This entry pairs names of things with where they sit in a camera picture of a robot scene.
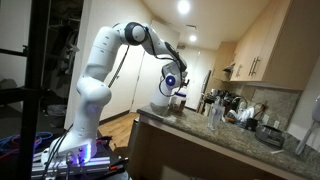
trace cup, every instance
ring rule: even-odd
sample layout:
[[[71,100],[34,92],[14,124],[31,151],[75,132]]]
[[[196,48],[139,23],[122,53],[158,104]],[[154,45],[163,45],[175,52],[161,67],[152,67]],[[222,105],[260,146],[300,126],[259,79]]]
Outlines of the cup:
[[[225,107],[218,104],[211,104],[208,117],[208,128],[210,130],[216,130],[217,126],[224,114]]]

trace jar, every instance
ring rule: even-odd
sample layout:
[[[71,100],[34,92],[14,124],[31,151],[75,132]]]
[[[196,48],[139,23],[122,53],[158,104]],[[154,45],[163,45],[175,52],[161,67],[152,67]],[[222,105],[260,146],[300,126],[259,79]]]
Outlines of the jar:
[[[175,92],[170,99],[169,108],[174,111],[182,112],[186,104],[186,101],[187,95],[185,93]]]

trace wooden floor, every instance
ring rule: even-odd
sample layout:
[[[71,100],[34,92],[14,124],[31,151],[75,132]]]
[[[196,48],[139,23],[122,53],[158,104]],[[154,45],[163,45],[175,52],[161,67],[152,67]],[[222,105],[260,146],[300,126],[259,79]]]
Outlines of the wooden floor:
[[[138,113],[129,113],[98,127],[102,136],[112,136],[110,148],[116,155],[126,156],[133,120],[137,117]]]

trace cabinet handle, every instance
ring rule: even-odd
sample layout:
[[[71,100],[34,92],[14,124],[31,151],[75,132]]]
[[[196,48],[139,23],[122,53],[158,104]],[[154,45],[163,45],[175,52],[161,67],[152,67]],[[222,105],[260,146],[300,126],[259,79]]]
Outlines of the cabinet handle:
[[[249,71],[248,76],[251,76],[251,75],[252,75],[252,68],[253,68],[253,65],[255,64],[255,62],[256,62],[256,58],[253,59],[253,62],[252,62],[252,64],[251,64],[251,68],[250,68],[250,71]]]
[[[239,65],[238,70],[237,70],[237,74],[236,77],[240,76],[240,69],[242,68],[242,64]]]
[[[259,56],[256,58],[256,62],[254,62],[254,65],[253,65],[253,68],[252,68],[252,72],[251,72],[251,76],[256,73],[254,70],[256,69],[256,66],[257,66],[257,63],[258,63],[259,60]]]

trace ceiling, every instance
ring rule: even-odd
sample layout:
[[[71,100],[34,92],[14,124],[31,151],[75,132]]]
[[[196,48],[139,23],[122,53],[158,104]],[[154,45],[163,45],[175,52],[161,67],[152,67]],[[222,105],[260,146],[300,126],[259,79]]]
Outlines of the ceiling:
[[[177,10],[180,0],[142,1],[156,17],[180,32],[180,43],[217,50],[221,41],[238,41],[270,0],[187,0],[191,8],[186,15]],[[197,36],[195,42],[189,41],[191,34]]]

